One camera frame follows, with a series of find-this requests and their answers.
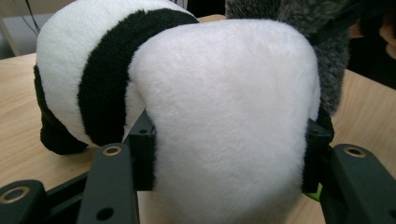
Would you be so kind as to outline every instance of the panda leg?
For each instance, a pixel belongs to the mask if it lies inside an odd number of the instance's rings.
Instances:
[[[82,152],[87,144],[80,142],[49,110],[45,93],[41,85],[41,76],[38,66],[35,66],[35,94],[41,110],[41,122],[43,127],[40,132],[40,140],[43,145],[60,155]]]

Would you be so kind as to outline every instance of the plush fabric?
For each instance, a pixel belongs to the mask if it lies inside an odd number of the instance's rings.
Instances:
[[[302,35],[275,21],[183,25],[142,45],[130,73],[157,129],[143,223],[284,221],[319,105]]]
[[[195,22],[167,0],[79,0],[57,12],[37,40],[43,144],[68,154],[120,142],[144,108],[137,101],[125,108],[134,52],[165,29]]]
[[[167,0],[55,14],[37,43],[42,141],[59,154],[120,141],[145,107],[157,150],[142,224],[282,223],[318,115],[315,52],[281,22],[196,22]]]
[[[227,19],[282,21],[311,38],[334,19],[348,0],[226,0]],[[318,57],[321,106],[333,115],[340,104],[344,71],[349,60],[348,32],[314,44]]]

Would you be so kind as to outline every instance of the white fur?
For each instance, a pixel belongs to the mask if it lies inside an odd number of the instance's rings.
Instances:
[[[142,45],[130,73],[157,128],[142,223],[284,221],[319,105],[317,60],[302,35],[275,21],[183,25]]]
[[[168,0],[78,0],[57,12],[37,39],[37,65],[49,109],[78,140],[89,144],[78,108],[78,84],[90,52],[107,30],[139,9],[171,8]]]

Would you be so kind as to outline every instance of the metal ring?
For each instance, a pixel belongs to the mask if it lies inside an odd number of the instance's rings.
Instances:
[[[11,193],[20,190],[21,193],[19,195],[17,195],[16,197],[9,197]],[[24,196],[27,195],[27,193],[29,193],[30,189],[29,187],[26,186],[19,186],[13,189],[9,189],[6,193],[2,194],[0,196],[0,203],[6,204],[6,203],[15,203],[16,201],[20,200],[21,198],[23,198]]]
[[[349,156],[353,156],[353,157],[357,157],[357,158],[366,157],[366,153],[363,152],[361,149],[356,148],[356,147],[346,147],[346,148],[344,148],[344,151]]]
[[[121,147],[108,147],[103,150],[105,156],[115,156],[121,152]]]

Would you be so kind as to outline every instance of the black fur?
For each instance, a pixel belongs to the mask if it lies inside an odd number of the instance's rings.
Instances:
[[[67,131],[66,127],[49,110],[45,93],[41,85],[41,76],[37,66],[35,72],[35,95],[38,106],[41,109],[41,122],[43,124],[40,132],[40,140],[49,150],[60,154],[79,153],[87,147],[87,144],[77,140]]]
[[[167,8],[139,10],[102,37],[90,54],[78,93],[85,132],[95,144],[122,140],[128,65],[138,47],[165,29],[196,22],[192,15]]]

